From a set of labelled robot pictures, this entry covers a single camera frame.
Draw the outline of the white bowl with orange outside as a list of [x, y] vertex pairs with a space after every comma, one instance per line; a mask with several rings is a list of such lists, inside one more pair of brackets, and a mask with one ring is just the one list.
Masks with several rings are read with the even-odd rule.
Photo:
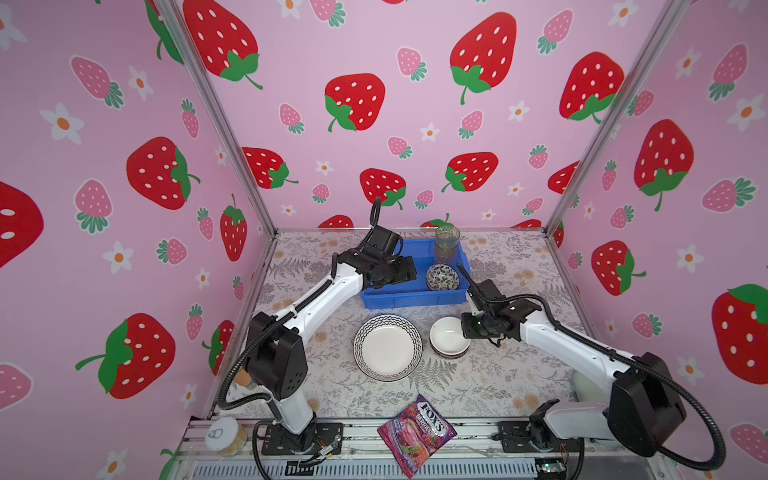
[[470, 347], [471, 340], [463, 337], [461, 320], [443, 317], [436, 320], [429, 332], [430, 346], [445, 353], [456, 353]]

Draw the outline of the purple striped bowl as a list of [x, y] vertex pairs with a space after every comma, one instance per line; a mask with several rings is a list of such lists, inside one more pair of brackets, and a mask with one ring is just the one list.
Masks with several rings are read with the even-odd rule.
[[433, 347], [431, 347], [431, 350], [434, 352], [435, 355], [437, 355], [440, 358], [447, 359], [447, 360], [457, 360], [465, 356], [468, 353], [469, 348], [456, 353], [445, 353]]

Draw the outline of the yellow transparent cup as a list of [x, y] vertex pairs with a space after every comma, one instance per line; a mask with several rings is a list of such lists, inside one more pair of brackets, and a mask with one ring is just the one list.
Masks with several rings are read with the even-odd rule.
[[434, 258], [436, 264], [452, 265], [458, 254], [457, 239], [440, 239], [434, 241]]

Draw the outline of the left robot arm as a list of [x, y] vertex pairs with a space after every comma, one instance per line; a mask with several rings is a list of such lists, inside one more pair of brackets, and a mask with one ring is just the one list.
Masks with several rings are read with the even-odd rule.
[[402, 254], [402, 236], [378, 224], [382, 206], [380, 198], [374, 200], [363, 240], [333, 254], [329, 272], [308, 293], [274, 314], [253, 315], [245, 347], [223, 377], [216, 400], [220, 410], [262, 400], [290, 434], [302, 437], [314, 429], [316, 414], [302, 390], [309, 340], [347, 300], [417, 278], [413, 259]]

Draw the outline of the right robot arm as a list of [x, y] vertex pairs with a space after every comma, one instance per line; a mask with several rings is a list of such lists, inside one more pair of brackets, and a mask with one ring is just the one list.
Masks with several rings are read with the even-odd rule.
[[[468, 339], [499, 346], [515, 340], [536, 347], [582, 374], [608, 397], [605, 402], [553, 403], [538, 415], [558, 439], [616, 441], [650, 458], [656, 454], [699, 471], [717, 470], [726, 460], [724, 436], [712, 415], [684, 387], [672, 380], [665, 362], [646, 353], [634, 356], [582, 335], [556, 320], [548, 302], [533, 294], [488, 299], [467, 296], [470, 312], [461, 317]], [[685, 408], [703, 421], [713, 443], [707, 460], [686, 458], [665, 447], [685, 421]]]

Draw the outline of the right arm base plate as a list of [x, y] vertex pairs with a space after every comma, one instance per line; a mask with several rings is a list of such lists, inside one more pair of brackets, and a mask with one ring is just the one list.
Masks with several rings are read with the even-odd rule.
[[492, 439], [501, 443], [505, 453], [568, 452], [565, 440], [554, 437], [546, 426], [528, 420], [499, 422]]

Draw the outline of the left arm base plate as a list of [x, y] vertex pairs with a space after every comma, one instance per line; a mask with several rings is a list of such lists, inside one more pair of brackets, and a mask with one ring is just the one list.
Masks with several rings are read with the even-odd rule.
[[281, 425], [269, 424], [261, 441], [259, 453], [266, 456], [314, 455], [330, 447], [330, 454], [341, 452], [344, 424], [338, 422], [311, 422], [300, 434], [293, 434]]

